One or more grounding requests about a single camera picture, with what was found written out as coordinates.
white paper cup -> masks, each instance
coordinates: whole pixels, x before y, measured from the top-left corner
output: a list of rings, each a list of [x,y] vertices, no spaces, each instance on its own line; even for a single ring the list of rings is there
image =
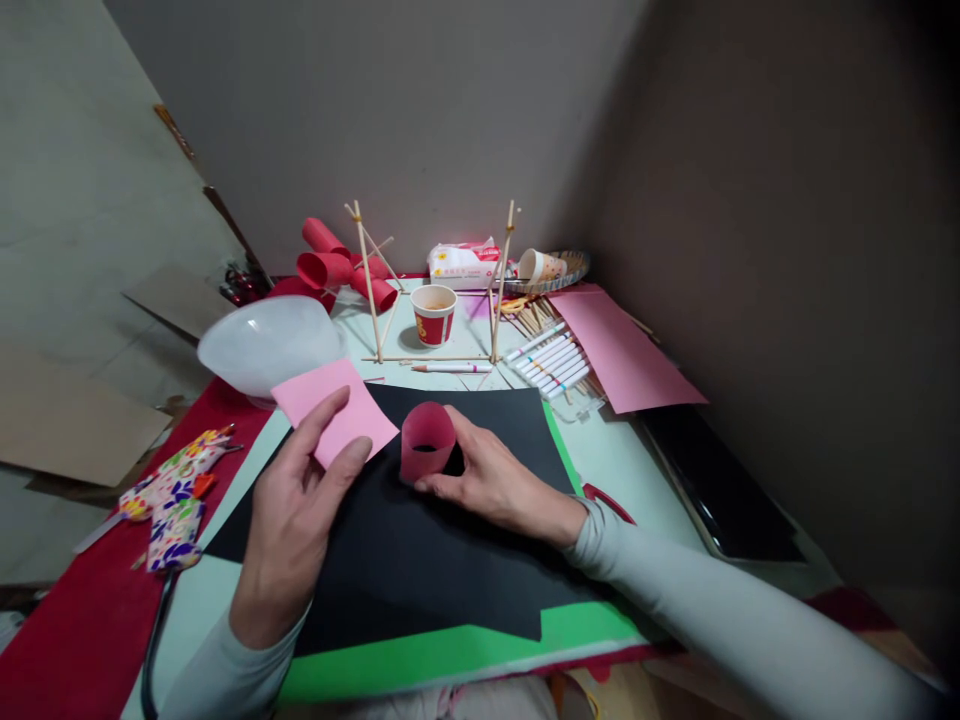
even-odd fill
[[[450,339],[457,294],[444,285],[424,285],[410,293],[417,335],[427,347],[440,347]]]
[[[567,261],[530,248],[520,256],[520,280],[530,285],[559,280],[567,274]]]

cable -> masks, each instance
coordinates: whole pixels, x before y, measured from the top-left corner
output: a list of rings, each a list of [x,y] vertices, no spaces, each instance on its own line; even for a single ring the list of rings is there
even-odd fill
[[[140,709],[143,710],[143,717],[146,720],[157,720],[159,716],[157,706],[153,704],[153,664],[157,659],[157,645],[160,644],[163,624],[167,618],[167,610],[170,608],[170,600],[179,575],[180,573],[176,570],[170,570],[167,573],[167,579],[163,582],[160,607],[157,608],[157,615],[153,619],[153,630],[150,632],[150,642],[147,643],[147,655],[143,660],[143,672],[140,677]]]

white plastic bowl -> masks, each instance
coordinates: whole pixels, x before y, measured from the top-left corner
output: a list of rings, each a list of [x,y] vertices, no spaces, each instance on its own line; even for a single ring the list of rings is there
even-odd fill
[[[288,295],[234,310],[203,334],[197,357],[252,400],[346,355],[346,343],[318,300]]]

black paper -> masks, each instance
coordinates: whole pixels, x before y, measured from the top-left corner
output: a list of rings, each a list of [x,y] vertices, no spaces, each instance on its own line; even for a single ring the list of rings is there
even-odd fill
[[[545,482],[572,492],[536,390],[424,392],[370,385],[400,427],[427,400],[454,405],[497,433]],[[552,548],[496,528],[399,479],[400,436],[372,458],[340,507],[313,607],[295,655],[352,647],[460,625],[539,640],[540,611],[606,599]],[[445,472],[463,472],[454,447]],[[253,488],[207,554],[242,562]]]

hand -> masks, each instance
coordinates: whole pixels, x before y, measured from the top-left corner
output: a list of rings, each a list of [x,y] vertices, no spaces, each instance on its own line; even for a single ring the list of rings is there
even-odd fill
[[[253,650],[276,645],[303,615],[327,553],[340,501],[363,469],[373,442],[358,437],[324,475],[313,457],[320,434],[350,397],[342,387],[322,400],[281,448],[253,491],[253,520],[230,628]]]
[[[464,473],[428,475],[414,488],[554,547],[574,545],[587,509],[530,472],[492,432],[477,427],[451,405],[446,410],[463,451]]]

